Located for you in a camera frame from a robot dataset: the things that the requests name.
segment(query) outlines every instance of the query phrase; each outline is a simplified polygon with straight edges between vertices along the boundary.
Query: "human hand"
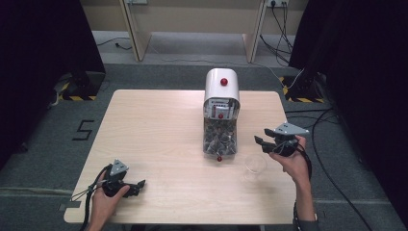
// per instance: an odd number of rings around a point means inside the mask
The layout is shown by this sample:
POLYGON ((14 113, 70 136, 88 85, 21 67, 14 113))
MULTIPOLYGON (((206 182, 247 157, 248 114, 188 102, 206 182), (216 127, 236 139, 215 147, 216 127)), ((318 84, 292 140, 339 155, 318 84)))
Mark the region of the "human hand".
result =
MULTIPOLYGON (((296 136, 298 139, 298 148, 306 148, 306 139, 296 136)), ((287 172, 296 184, 309 182, 309 170, 307 163, 299 151, 295 151, 291 156, 284 157, 277 153, 269 153, 269 156, 282 165, 283 171, 287 172)))
MULTIPOLYGON (((99 182, 105 177, 104 171, 99 177, 99 182)), ((108 197, 105 195, 102 187, 98 184, 97 189, 92 197, 92 212, 89 221, 89 231, 102 230, 108 219, 114 214, 116 205, 120 198, 125 195, 130 187, 128 185, 122 187, 116 195, 108 197)))

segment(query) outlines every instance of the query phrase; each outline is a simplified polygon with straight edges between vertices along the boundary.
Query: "wooden table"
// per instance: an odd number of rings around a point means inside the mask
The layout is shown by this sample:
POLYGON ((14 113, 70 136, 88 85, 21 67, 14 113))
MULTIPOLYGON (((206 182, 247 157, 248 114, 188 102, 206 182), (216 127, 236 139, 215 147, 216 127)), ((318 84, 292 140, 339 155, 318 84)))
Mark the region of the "wooden table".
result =
MULTIPOLYGON (((292 223, 295 188, 291 177, 255 143, 264 128, 286 120, 273 91, 240 91, 238 153, 218 162, 204 157, 203 90, 118 90, 103 118, 74 194, 118 158, 124 178, 146 185, 120 200, 110 222, 142 224, 292 223), (244 159, 263 155, 268 167, 248 181, 244 159)), ((68 208, 67 222, 81 223, 80 208, 68 208)))

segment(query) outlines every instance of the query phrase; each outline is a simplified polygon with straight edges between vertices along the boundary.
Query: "black curtain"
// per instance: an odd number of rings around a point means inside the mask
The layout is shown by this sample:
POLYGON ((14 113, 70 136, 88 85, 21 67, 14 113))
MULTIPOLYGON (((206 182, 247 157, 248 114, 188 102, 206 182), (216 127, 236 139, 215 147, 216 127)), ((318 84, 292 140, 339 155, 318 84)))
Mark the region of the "black curtain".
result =
POLYGON ((69 72, 105 73, 80 1, 0 3, 0 167, 27 141, 69 72))
POLYGON ((309 1, 290 65, 326 74, 350 140, 408 226, 408 1, 339 2, 309 1))

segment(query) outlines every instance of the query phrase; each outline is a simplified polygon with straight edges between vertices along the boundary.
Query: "gray carpet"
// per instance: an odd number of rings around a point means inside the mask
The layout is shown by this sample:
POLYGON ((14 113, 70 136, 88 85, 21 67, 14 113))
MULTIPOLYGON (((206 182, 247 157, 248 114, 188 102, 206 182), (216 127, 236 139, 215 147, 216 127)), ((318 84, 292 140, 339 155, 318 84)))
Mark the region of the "gray carpet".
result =
MULTIPOLYGON (((0 172, 0 230, 79 230, 80 225, 64 221, 65 204, 74 190, 92 142, 115 90, 204 90, 207 72, 215 67, 179 65, 106 64, 107 75, 96 100, 60 101, 51 108, 27 141, 28 151, 15 153, 0 172), (86 134, 87 141, 73 141, 86 134)), ((329 100, 319 103, 293 103, 285 100, 280 83, 269 69, 263 67, 231 67, 239 76, 240 90, 274 90, 280 93, 288 121, 312 128, 318 112, 294 113, 328 109, 329 100)), ((274 68, 278 76, 295 75, 287 68, 274 68)), ((359 162, 356 150, 346 135, 336 112, 325 115, 315 130, 315 145, 325 169, 338 187, 373 230, 406 230, 393 206, 383 193, 372 172, 359 162)), ((311 136, 307 152, 313 163, 313 190, 322 230, 367 230, 343 196, 333 186, 319 164, 311 136)), ((290 225, 268 225, 266 230, 292 230, 290 225)), ((105 230, 130 230, 129 225, 109 224, 105 230)), ((202 225, 196 227, 148 225, 146 230, 237 230, 234 225, 202 225)))

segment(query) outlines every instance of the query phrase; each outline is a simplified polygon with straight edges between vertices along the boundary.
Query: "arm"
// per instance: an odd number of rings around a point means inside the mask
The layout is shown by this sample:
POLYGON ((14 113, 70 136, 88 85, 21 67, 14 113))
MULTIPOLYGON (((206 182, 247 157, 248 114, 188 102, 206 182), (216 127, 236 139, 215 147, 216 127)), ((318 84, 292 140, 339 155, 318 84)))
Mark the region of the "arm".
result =
MULTIPOLYGON (((299 140, 300 148, 306 146, 306 139, 296 136, 299 140)), ((296 186, 296 210, 297 217, 304 221, 316 221, 313 207, 312 187, 309 181, 309 173, 306 161, 303 156, 295 151, 289 157, 283 157, 276 153, 269 153, 269 156, 279 162, 284 172, 292 177, 296 186)))
MULTIPOLYGON (((99 177, 99 181, 104 179, 105 172, 99 177)), ((100 231, 102 230, 108 219, 114 214, 116 205, 120 198, 129 191, 129 186, 122 187, 116 195, 108 197, 103 192, 103 189, 98 186, 92 197, 92 211, 90 215, 90 221, 88 231, 100 231)))

